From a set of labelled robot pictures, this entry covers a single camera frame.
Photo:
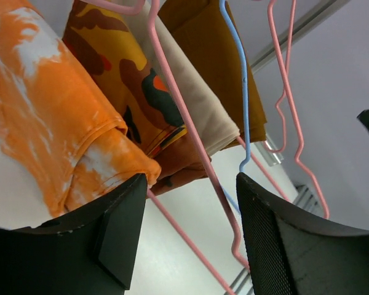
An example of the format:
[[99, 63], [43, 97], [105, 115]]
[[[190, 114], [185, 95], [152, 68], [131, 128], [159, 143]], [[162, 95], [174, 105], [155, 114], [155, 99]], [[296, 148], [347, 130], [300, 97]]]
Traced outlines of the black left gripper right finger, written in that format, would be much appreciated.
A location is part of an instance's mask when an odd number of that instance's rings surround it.
[[369, 230], [309, 213], [236, 177], [255, 294], [369, 294]]

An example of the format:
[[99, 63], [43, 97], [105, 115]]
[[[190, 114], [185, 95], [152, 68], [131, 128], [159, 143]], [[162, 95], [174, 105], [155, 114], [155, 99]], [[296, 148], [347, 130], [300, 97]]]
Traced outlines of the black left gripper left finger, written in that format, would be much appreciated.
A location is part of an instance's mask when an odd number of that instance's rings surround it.
[[124, 294], [147, 188], [137, 174], [39, 227], [0, 228], [0, 294]]

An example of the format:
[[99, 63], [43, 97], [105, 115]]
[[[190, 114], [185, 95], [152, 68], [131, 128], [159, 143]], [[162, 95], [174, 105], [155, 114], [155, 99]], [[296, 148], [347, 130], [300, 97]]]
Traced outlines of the orange white tie-dye trousers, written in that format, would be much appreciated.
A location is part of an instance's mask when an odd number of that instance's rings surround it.
[[160, 165], [28, 1], [0, 1], [0, 146], [35, 178], [50, 214], [75, 210]]

